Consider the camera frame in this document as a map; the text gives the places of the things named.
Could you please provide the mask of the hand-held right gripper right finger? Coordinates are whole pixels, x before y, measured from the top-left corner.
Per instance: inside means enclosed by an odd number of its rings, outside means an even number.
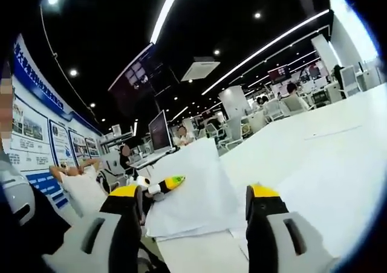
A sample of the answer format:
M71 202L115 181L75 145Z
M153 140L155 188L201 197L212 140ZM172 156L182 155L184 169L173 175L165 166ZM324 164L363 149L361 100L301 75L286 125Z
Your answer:
M261 184L246 190L249 272L333 272L339 262L318 230Z

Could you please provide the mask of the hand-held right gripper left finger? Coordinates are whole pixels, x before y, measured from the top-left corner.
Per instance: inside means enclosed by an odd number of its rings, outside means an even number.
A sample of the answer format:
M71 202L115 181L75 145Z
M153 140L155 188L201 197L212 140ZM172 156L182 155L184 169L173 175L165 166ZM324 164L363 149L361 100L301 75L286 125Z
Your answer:
M43 259L53 272L137 272L141 214L141 186L116 188L101 211L83 216Z

